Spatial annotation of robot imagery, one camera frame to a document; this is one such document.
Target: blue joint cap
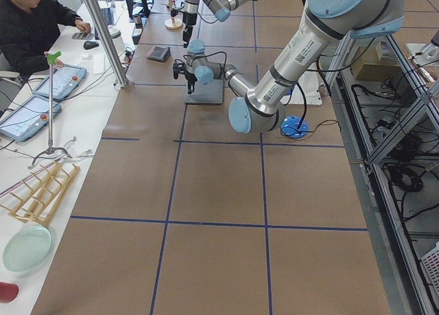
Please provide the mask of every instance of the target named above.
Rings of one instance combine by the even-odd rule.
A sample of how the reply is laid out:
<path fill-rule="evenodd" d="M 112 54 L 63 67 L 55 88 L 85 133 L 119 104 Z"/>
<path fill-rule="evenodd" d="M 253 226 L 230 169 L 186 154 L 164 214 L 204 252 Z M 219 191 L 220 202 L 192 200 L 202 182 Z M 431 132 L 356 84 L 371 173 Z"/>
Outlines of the blue joint cap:
<path fill-rule="evenodd" d="M 189 43 L 188 50 L 192 53 L 199 54 L 203 53 L 205 48 L 204 42 L 201 39 L 193 39 Z"/>
<path fill-rule="evenodd" d="M 193 73 L 197 80 L 202 84 L 208 84 L 213 80 L 213 70 L 208 66 L 196 67 Z"/>
<path fill-rule="evenodd" d="M 230 10 L 228 8 L 222 8 L 215 13 L 215 18 L 217 18 L 219 22 L 224 22 L 229 16 Z"/>
<path fill-rule="evenodd" d="M 397 18 L 395 20 L 382 23 L 380 25 L 374 25 L 373 27 L 362 30 L 355 30 L 354 32 L 351 32 L 351 38 L 376 38 L 393 34 L 394 32 L 400 30 L 403 25 L 403 19 L 404 17 L 402 16 L 401 18 Z"/>
<path fill-rule="evenodd" d="M 252 119 L 243 97 L 234 97 L 228 107 L 228 120 L 238 133 L 249 133 L 252 130 Z"/>

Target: white plastic crate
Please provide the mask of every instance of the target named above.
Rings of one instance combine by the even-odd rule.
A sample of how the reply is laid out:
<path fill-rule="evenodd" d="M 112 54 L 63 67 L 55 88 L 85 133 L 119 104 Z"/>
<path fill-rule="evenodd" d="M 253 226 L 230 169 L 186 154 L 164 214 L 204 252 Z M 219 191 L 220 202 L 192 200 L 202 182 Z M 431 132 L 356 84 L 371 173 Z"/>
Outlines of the white plastic crate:
<path fill-rule="evenodd" d="M 436 243 L 436 247 L 433 250 L 424 255 L 420 260 L 427 271 L 436 294 L 439 296 L 439 242 Z"/>

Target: calculator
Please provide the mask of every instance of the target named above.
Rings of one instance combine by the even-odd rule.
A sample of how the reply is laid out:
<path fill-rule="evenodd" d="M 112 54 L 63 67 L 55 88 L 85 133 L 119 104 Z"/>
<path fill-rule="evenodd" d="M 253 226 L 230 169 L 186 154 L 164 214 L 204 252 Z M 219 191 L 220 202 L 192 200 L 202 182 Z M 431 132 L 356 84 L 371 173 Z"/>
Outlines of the calculator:
<path fill-rule="evenodd" d="M 92 32 L 76 32 L 72 35 L 72 39 L 79 39 L 79 40 L 89 40 L 94 37 Z"/>

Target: computer mouse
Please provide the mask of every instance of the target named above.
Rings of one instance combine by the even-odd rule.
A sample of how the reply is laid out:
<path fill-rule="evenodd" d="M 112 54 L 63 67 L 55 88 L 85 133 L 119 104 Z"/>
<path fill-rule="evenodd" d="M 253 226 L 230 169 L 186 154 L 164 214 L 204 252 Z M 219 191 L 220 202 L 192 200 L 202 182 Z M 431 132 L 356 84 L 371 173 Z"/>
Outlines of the computer mouse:
<path fill-rule="evenodd" d="M 86 41 L 84 42 L 84 48 L 85 48 L 85 49 L 92 49 L 92 48 L 94 48 L 94 47 L 96 47 L 96 46 L 99 46 L 99 43 L 98 43 L 98 42 L 95 42 L 95 41 L 93 41 L 93 40 L 86 40 Z"/>

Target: chair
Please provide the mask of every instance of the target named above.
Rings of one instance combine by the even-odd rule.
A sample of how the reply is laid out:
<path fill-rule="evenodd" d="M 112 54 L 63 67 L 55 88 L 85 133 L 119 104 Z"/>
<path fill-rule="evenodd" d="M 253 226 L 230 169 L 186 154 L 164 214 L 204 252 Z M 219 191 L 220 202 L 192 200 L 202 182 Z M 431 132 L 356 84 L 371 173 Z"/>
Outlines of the chair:
<path fill-rule="evenodd" d="M 0 50 L 0 116 L 21 90 L 20 73 L 14 71 Z"/>
<path fill-rule="evenodd" d="M 0 80 L 12 83 L 19 88 L 21 88 L 21 83 L 19 82 L 20 73 L 14 71 L 12 66 L 6 60 L 4 54 L 0 50 Z"/>

